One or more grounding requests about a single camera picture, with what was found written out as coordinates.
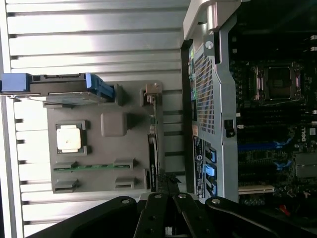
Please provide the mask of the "open black PC case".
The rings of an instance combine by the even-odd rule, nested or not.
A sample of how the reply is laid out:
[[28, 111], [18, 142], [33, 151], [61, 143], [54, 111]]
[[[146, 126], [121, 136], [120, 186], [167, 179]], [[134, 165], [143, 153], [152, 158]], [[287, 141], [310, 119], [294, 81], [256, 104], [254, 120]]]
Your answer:
[[190, 89], [194, 192], [201, 202], [239, 202], [236, 85], [230, 42], [236, 35], [317, 31], [317, 0], [191, 0], [183, 21]]

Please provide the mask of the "grey chipset heatsink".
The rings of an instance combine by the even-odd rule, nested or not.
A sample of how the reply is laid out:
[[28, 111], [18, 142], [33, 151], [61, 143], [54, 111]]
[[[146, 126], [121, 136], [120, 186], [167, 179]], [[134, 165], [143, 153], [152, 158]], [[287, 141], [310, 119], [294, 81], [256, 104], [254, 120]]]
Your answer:
[[296, 155], [295, 175], [298, 178], [317, 177], [317, 152], [299, 153]]

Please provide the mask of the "white PCI expansion slot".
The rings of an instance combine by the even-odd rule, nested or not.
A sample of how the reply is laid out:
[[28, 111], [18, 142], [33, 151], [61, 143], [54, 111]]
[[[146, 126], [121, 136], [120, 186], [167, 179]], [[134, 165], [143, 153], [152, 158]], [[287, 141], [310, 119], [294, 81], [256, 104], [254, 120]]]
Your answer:
[[272, 185], [250, 185], [238, 188], [239, 195], [274, 193]]

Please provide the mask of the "hard disk in blue caddy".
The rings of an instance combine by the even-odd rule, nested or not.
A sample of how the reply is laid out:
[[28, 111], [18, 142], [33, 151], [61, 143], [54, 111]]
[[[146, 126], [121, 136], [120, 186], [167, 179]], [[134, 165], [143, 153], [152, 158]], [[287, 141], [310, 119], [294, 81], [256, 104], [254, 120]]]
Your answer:
[[0, 76], [0, 95], [32, 100], [43, 97], [47, 104], [84, 105], [114, 102], [115, 88], [92, 73], [4, 73]]

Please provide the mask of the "metal CPU socket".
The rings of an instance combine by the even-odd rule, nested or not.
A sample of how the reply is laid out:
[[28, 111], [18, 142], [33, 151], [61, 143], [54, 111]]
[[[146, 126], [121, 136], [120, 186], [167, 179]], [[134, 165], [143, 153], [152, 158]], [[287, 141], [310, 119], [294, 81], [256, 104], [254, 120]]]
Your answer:
[[296, 62], [261, 63], [254, 67], [255, 100], [284, 103], [301, 98], [301, 66]]

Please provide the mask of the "green Dell motherboard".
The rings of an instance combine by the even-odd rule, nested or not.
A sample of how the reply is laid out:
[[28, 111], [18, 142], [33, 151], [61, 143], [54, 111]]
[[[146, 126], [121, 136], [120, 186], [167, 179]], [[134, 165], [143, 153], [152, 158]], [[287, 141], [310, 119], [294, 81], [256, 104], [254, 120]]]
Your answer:
[[[237, 145], [291, 142], [281, 149], [238, 151], [238, 163], [270, 159], [292, 161], [281, 171], [238, 167], [238, 184], [272, 185], [274, 193], [239, 195], [248, 206], [289, 208], [317, 199], [317, 177], [298, 178], [295, 157], [317, 152], [317, 31], [236, 35], [230, 44], [230, 72], [236, 85]], [[296, 62], [301, 66], [301, 98], [284, 103], [255, 100], [254, 67], [265, 62]]]

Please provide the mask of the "green RAM stick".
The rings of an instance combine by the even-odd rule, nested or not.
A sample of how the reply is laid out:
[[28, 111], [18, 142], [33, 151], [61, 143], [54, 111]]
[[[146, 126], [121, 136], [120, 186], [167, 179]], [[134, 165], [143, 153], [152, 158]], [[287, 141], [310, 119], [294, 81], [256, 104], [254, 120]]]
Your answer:
[[95, 164], [81, 165], [77, 162], [56, 163], [53, 167], [54, 172], [74, 172], [74, 171], [89, 171], [89, 170], [116, 170], [116, 169], [132, 169], [130, 164]]

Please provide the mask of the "grey plastic parts rack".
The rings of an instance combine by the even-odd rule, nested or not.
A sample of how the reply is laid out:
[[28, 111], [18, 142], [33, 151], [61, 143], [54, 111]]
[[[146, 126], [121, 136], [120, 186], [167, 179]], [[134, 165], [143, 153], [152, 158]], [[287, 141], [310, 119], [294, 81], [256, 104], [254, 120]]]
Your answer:
[[[52, 190], [54, 193], [101, 192], [150, 188], [149, 115], [151, 106], [141, 106], [146, 83], [159, 81], [112, 82], [115, 101], [84, 105], [47, 104]], [[158, 101], [158, 145], [160, 172], [163, 170], [162, 92]], [[77, 153], [58, 153], [56, 130], [76, 125], [82, 147]], [[54, 172], [56, 163], [81, 165], [130, 164], [132, 169]]]

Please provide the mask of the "blue expansion slot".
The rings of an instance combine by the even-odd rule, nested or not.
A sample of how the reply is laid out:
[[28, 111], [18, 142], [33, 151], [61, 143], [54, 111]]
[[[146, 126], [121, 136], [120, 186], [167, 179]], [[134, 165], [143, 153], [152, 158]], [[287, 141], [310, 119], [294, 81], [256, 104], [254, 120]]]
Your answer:
[[238, 151], [252, 151], [252, 150], [272, 150], [272, 149], [281, 149], [285, 145], [291, 142], [292, 138], [289, 138], [284, 142], [265, 142], [265, 143], [247, 143], [247, 144], [239, 144]]

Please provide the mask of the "silver CPU chip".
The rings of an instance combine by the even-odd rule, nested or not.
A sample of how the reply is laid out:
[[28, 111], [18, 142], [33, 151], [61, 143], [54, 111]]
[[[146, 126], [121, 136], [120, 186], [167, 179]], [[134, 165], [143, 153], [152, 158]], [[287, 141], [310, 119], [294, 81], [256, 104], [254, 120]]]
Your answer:
[[61, 125], [56, 130], [58, 153], [77, 153], [82, 147], [81, 130], [76, 125]]

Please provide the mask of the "black slot with blue latch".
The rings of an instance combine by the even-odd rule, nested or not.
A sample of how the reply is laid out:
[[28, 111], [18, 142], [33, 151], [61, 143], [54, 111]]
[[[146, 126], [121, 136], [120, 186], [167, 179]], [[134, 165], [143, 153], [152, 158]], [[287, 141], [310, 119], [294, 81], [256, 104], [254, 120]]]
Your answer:
[[240, 168], [248, 168], [248, 169], [259, 169], [259, 168], [271, 168], [273, 170], [281, 171], [284, 168], [290, 167], [292, 164], [291, 160], [287, 162], [279, 162], [270, 159], [265, 160], [252, 160], [246, 162], [239, 162], [238, 166]]

